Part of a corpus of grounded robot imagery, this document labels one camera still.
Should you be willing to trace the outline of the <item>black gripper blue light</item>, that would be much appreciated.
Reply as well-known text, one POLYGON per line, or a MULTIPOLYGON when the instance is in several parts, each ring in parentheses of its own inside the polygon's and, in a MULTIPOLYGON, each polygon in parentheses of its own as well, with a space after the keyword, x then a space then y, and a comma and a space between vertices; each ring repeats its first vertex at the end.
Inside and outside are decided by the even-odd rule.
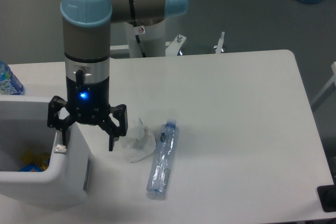
POLYGON ((55 95, 48 103, 47 126, 62 134, 62 144, 67 147, 67 131, 75 123, 98 125, 109 136, 108 150, 112 152, 114 143, 128 130, 127 106, 109 105, 109 78, 98 83, 78 87, 76 82, 66 79, 68 101, 55 95), (59 117, 65 109, 69 115, 59 117))

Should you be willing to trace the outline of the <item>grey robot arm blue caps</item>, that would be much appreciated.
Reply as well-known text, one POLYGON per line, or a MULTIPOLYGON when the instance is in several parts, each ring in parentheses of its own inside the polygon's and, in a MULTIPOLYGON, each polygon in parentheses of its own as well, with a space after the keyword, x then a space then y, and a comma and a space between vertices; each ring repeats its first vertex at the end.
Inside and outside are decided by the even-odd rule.
POLYGON ((109 150, 128 129, 127 107, 109 103, 111 24, 129 26, 131 57, 166 55, 165 21, 184 15, 189 0, 61 0, 67 98, 54 96, 47 125, 62 133, 74 123, 97 125, 109 150))

